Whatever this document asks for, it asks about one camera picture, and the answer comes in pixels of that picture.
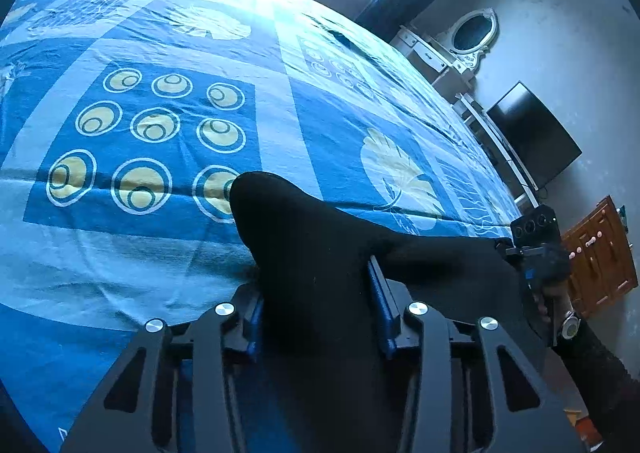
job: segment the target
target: silver watch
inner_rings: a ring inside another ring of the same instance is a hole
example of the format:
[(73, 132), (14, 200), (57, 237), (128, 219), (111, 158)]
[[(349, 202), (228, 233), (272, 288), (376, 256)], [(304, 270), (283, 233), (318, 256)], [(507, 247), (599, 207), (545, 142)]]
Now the silver watch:
[(578, 330), (580, 329), (580, 318), (575, 315), (575, 311), (569, 313), (569, 315), (564, 319), (562, 325), (560, 325), (560, 332), (558, 333), (558, 337), (561, 337), (564, 340), (571, 340), (575, 338), (578, 334)]

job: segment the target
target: black sleeve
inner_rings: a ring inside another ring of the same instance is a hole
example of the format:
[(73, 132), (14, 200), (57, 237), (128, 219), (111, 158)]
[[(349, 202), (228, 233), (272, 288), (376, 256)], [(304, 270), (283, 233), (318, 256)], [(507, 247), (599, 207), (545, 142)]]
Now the black sleeve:
[(574, 339), (554, 349), (580, 391), (589, 417), (614, 452), (635, 451), (640, 422), (640, 383), (598, 340), (586, 321)]

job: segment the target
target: television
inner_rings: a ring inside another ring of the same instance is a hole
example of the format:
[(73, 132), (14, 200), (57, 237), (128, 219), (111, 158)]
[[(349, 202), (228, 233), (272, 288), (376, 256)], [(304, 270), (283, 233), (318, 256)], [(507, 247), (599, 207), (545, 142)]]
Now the television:
[(559, 175), (582, 151), (554, 115), (521, 82), (487, 110), (538, 189)]

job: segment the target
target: brown wooden cabinet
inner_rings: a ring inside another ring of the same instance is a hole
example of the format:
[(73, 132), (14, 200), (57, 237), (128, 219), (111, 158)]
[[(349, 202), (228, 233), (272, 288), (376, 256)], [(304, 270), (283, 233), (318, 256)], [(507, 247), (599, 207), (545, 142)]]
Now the brown wooden cabinet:
[(638, 286), (625, 229), (611, 197), (567, 231), (562, 244), (571, 253), (572, 302), (584, 317)]

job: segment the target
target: patterned bedspread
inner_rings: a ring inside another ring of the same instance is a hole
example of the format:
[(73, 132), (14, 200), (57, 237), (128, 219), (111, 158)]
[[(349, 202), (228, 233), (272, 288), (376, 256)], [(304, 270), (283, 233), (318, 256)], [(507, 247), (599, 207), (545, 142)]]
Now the patterned bedspread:
[(451, 106), (311, 0), (17, 0), (0, 114), (0, 379), (53, 452), (137, 325), (251, 276), (240, 173), (417, 235), (518, 216)]

